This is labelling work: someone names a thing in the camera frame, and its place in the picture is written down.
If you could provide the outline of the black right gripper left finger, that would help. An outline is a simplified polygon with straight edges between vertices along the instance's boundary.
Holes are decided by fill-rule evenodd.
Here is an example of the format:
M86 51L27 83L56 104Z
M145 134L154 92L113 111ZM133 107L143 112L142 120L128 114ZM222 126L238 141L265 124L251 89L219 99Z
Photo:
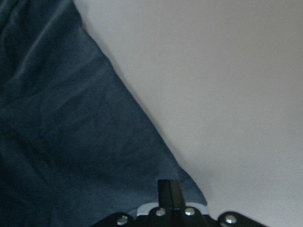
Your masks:
M170 227L171 218L171 194L169 180L158 181L159 208L157 209L157 220L159 227Z

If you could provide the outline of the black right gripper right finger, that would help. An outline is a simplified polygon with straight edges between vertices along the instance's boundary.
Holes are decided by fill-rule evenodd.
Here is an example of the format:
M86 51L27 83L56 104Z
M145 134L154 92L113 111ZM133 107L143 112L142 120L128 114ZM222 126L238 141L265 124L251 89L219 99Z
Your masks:
M182 211L186 204L181 190L181 186L178 180L170 181L170 194L171 194L171 226L183 227Z

